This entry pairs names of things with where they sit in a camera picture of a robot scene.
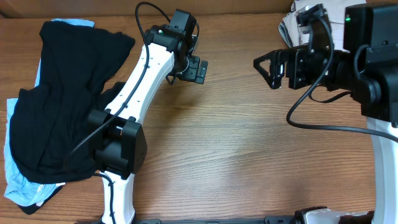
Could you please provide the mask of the black garment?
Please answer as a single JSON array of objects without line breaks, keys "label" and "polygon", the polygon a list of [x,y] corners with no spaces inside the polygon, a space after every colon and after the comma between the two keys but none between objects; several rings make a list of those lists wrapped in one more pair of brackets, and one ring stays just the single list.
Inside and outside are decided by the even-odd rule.
[{"label": "black garment", "polygon": [[135,40],[122,32],[47,21],[40,30],[40,81],[21,89],[11,116],[11,155],[22,175],[38,184],[90,178],[88,116],[104,110],[123,83],[104,84],[128,58]]}]

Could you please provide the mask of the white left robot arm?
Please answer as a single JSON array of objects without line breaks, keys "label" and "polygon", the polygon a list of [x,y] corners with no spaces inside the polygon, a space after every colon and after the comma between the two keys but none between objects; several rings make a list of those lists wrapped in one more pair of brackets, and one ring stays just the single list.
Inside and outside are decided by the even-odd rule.
[{"label": "white left robot arm", "polygon": [[198,42],[196,22],[152,26],[133,72],[103,111],[89,115],[90,156],[104,185],[100,223],[133,223],[134,176],[144,163],[147,142],[143,122],[163,80],[202,84],[208,63],[192,53]]}]

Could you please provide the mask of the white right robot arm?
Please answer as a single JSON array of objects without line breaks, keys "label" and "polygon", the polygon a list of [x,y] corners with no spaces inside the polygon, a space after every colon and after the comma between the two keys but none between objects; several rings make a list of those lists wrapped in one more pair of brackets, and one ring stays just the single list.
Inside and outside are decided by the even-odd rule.
[{"label": "white right robot arm", "polygon": [[350,96],[361,106],[365,128],[336,126],[336,131],[368,134],[374,153],[376,206],[369,212],[337,212],[327,207],[297,210],[291,223],[397,222],[397,4],[373,2],[345,9],[343,49],[335,49],[330,20],[322,4],[305,7],[297,24],[307,44],[271,51],[254,68],[272,89],[288,78],[289,87],[306,88],[310,98],[319,86]]}]

